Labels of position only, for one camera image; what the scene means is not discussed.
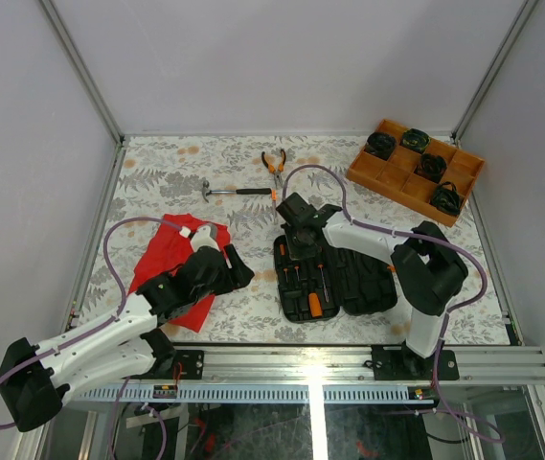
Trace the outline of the black orange screwdriver large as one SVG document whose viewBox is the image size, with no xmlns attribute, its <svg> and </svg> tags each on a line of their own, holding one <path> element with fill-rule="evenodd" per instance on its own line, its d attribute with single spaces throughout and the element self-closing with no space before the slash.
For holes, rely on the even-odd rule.
<svg viewBox="0 0 545 460">
<path fill-rule="evenodd" d="M 327 304 L 329 304 L 330 300 L 331 300 L 331 296 L 329 294 L 329 284 L 328 284 L 328 280 L 327 280 L 325 267 L 324 267 L 323 263 L 319 263 L 317 266 L 318 266 L 318 269 L 319 269 L 319 272 L 320 272 L 320 275 L 321 275 L 322 290 L 323 290 L 325 302 Z"/>
</svg>

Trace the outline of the black plastic tool case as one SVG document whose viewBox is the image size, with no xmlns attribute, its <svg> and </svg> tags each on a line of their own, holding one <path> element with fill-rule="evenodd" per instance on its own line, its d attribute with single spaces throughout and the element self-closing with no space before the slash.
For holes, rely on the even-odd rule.
<svg viewBox="0 0 545 460">
<path fill-rule="evenodd" d="M 285 284 L 280 244 L 286 246 L 289 286 Z M 324 246 L 314 258 L 294 261 L 289 257 L 286 238 L 273 243 L 274 268 L 278 275 L 281 312 L 295 324 L 332 319 L 340 311 L 352 316 L 384 312 L 397 304 L 397 290 L 388 264 L 356 251 Z M 318 264 L 323 263 L 329 284 L 330 303 L 324 301 L 323 316 L 312 318 L 309 312 L 308 285 L 322 289 Z M 301 286 L 296 286 L 294 265 L 300 268 Z"/>
</svg>

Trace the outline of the small hammer black grip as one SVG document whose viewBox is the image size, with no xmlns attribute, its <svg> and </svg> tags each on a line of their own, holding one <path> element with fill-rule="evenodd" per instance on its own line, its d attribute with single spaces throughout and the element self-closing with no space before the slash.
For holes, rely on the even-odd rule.
<svg viewBox="0 0 545 460">
<path fill-rule="evenodd" d="M 239 195 L 239 196 L 266 196 L 272 195 L 270 188 L 241 188 L 241 189 L 212 189 L 210 182 L 206 179 L 202 181 L 201 187 L 202 197 L 205 202 L 209 201 L 210 196 L 225 196 L 225 195 Z"/>
</svg>

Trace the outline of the small orange precision screwdriver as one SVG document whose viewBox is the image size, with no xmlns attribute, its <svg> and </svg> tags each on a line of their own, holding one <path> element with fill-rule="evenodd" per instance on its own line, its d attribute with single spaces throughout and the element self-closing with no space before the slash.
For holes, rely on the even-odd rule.
<svg viewBox="0 0 545 460">
<path fill-rule="evenodd" d="M 273 217 L 273 223 L 276 225 L 278 224 L 278 214 L 277 214 L 277 204 L 278 204 L 278 197 L 277 197 L 277 191 L 275 189 L 270 189 L 270 196 L 272 201 L 272 217 Z"/>
</svg>

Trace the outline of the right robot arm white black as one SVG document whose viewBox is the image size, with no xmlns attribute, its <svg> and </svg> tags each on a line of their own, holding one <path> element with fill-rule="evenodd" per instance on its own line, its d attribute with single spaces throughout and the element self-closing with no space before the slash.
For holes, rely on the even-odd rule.
<svg viewBox="0 0 545 460">
<path fill-rule="evenodd" d="M 283 200 L 276 211 L 284 220 L 288 252 L 295 260 L 310 258 L 327 245 L 369 256 L 395 269 L 402 294 L 412 307 L 403 369 L 418 379 L 433 371 L 446 307 L 467 277 L 466 264 L 440 228 L 424 221 L 404 235 L 370 221 L 351 220 L 336 205 L 315 209 L 297 193 Z"/>
</svg>

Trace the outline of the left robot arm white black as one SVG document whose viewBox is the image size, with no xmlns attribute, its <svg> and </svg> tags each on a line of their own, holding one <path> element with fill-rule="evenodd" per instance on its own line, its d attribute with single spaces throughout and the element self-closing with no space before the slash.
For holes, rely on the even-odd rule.
<svg viewBox="0 0 545 460">
<path fill-rule="evenodd" d="M 253 277 L 233 245 L 202 246 L 175 271 L 142 283 L 121 312 L 37 344 L 14 341 L 0 365 L 0 395 L 12 426 L 20 432 L 43 426 L 77 395 L 113 380 L 168 376 L 175 355 L 161 326 L 211 295 L 247 287 Z"/>
</svg>

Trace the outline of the red cloth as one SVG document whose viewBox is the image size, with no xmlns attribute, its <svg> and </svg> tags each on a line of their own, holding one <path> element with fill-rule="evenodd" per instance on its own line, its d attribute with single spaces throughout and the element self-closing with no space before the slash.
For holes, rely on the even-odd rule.
<svg viewBox="0 0 545 460">
<path fill-rule="evenodd" d="M 199 223 L 196 228 L 188 228 L 194 231 L 203 224 L 206 223 Z M 152 328 L 162 326 L 168 322 L 176 322 L 197 332 L 208 314 L 212 301 L 220 295 L 209 295 L 195 304 L 190 312 L 183 316 L 169 321 L 158 321 L 157 317 L 150 312 L 148 301 L 136 294 L 136 290 L 148 279 L 166 271 L 170 271 L 174 274 L 194 253 L 190 242 L 179 235 L 179 230 L 182 227 L 183 226 L 177 226 L 168 220 L 164 220 L 161 223 L 160 229 L 148 245 L 145 255 L 137 264 L 134 281 L 130 288 L 130 293 L 126 297 L 125 312 L 139 314 Z M 227 262 L 224 246 L 230 244 L 229 241 L 227 239 L 220 240 L 217 236 L 216 241 L 219 246 L 219 251 L 224 255 Z"/>
</svg>

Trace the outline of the orange wooden divided tray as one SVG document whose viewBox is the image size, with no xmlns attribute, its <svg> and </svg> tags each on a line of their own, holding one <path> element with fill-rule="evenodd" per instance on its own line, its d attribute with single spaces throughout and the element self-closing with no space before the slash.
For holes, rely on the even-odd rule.
<svg viewBox="0 0 545 460">
<path fill-rule="evenodd" d="M 346 172 L 346 177 L 447 227 L 459 219 L 486 161 L 427 133 L 384 119 Z M 458 196 L 455 212 L 434 205 L 436 192 Z"/>
</svg>

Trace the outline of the orange handled pliers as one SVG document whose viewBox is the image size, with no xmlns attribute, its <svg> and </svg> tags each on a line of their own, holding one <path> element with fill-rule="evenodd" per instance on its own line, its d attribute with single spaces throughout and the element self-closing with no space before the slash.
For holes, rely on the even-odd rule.
<svg viewBox="0 0 545 460">
<path fill-rule="evenodd" d="M 283 186 L 283 172 L 284 172 L 284 166 L 286 163 L 286 152 L 284 149 L 280 149 L 280 155 L 281 155 L 281 161 L 278 165 L 275 165 L 271 160 L 268 159 L 268 156 L 266 155 L 266 152 L 263 151 L 261 153 L 261 161 L 264 165 L 264 167 L 270 172 L 270 174 L 273 176 L 275 188 L 279 189 Z"/>
</svg>

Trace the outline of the aluminium frame rail front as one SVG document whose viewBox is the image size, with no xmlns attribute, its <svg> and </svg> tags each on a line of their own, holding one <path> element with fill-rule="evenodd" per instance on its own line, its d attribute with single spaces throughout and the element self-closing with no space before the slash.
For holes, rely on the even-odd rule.
<svg viewBox="0 0 545 460">
<path fill-rule="evenodd" d="M 143 347 L 123 345 L 64 377 L 67 404 L 161 402 L 304 403 L 319 386 L 331 403 L 420 403 L 453 387 L 545 385 L 537 347 L 450 346 L 437 358 L 399 346 L 204 346 L 178 344 L 155 371 Z"/>
</svg>

